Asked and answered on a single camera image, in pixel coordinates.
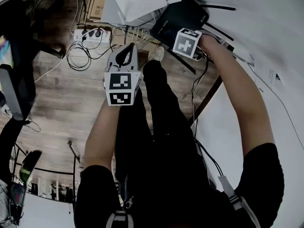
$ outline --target black t-shirt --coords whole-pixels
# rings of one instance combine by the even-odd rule
[[[244,209],[235,211],[225,193],[197,182],[187,168],[163,171],[154,160],[148,169],[145,175],[127,180],[133,192],[124,209],[132,215],[135,228],[174,224],[255,227]],[[284,176],[274,144],[260,145],[245,156],[235,193],[245,198],[262,228],[272,226],[284,194]],[[103,166],[86,168],[77,194],[76,228],[97,224],[104,228],[109,216],[120,209],[112,173]]]

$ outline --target black chair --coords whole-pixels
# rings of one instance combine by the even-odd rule
[[[22,0],[10,0],[0,6],[0,16],[5,19],[0,23],[0,36],[4,35],[10,42],[14,61],[13,69],[9,65],[0,66],[0,82],[5,98],[0,102],[8,105],[17,121],[26,120],[34,104],[36,88],[32,61],[37,53],[45,51],[58,58],[64,56],[63,51],[57,52],[33,39],[33,34],[43,27],[45,16],[62,5],[62,2],[55,2],[32,26]]]

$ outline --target floor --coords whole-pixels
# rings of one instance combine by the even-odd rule
[[[31,4],[28,5],[29,8],[33,5],[33,0],[31,1]],[[41,8],[48,7],[53,1],[55,0],[43,0],[35,10],[35,14],[39,15],[42,12]],[[67,48],[73,42],[69,29],[76,12],[76,1],[64,1],[63,9],[47,18],[44,30],[37,35],[40,41],[54,48],[63,46]],[[95,50],[95,53],[101,54],[107,48],[108,46],[100,46]],[[109,54],[110,52],[99,60],[93,60],[91,66],[85,72],[72,70],[64,59],[55,70],[36,83],[37,97],[29,117],[39,125],[41,132],[37,133],[23,127],[17,144],[24,151],[34,149],[43,151],[37,167],[53,171],[72,172],[74,156],[68,147],[68,141],[72,141],[75,152],[83,156],[87,137],[105,99],[102,80]],[[80,51],[75,51],[72,54],[72,60],[77,63],[87,61]],[[162,66],[167,72],[168,83],[179,100],[181,111],[189,119],[193,114],[191,105],[192,84],[204,70],[205,62],[194,62],[188,59],[186,61],[198,71],[197,75],[191,73],[168,53],[165,54]],[[40,52],[33,62],[34,78],[39,78],[59,62],[60,59]],[[200,105],[218,75],[215,67],[210,64],[196,91],[194,98],[196,106]],[[147,121],[152,129],[151,108],[147,100],[144,82],[140,86],[147,111]],[[7,121],[7,116],[0,114],[0,129],[4,127]],[[21,163],[23,158],[24,155],[21,153],[18,162]],[[72,176],[35,171],[34,180],[37,180],[38,176],[52,181],[59,180],[61,184],[72,185],[73,183]]]

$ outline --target white marker cube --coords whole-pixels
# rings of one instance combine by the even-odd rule
[[[185,57],[193,58],[196,46],[201,37],[200,31],[192,31],[182,28],[175,39],[173,52],[183,55]]]
[[[104,86],[109,105],[133,105],[139,89],[141,72],[104,73]]]

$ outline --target sleeve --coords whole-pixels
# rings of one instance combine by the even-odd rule
[[[273,225],[284,195],[283,170],[273,143],[262,144],[245,156],[235,193],[245,198],[261,228]]]
[[[89,166],[82,172],[74,210],[76,228],[105,227],[109,216],[120,210],[112,173],[104,166]]]

